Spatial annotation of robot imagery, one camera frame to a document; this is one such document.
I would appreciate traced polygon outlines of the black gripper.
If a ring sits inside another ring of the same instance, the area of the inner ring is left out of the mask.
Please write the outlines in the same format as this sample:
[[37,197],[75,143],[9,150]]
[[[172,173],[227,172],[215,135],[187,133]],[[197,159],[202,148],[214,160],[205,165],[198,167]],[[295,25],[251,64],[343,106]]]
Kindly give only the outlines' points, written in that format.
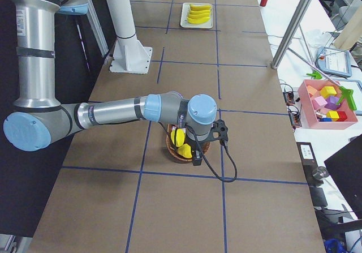
[[192,151],[192,164],[193,166],[200,166],[202,163],[202,154],[206,153],[210,148],[209,141],[196,141],[194,138],[186,135],[186,143],[191,147]]

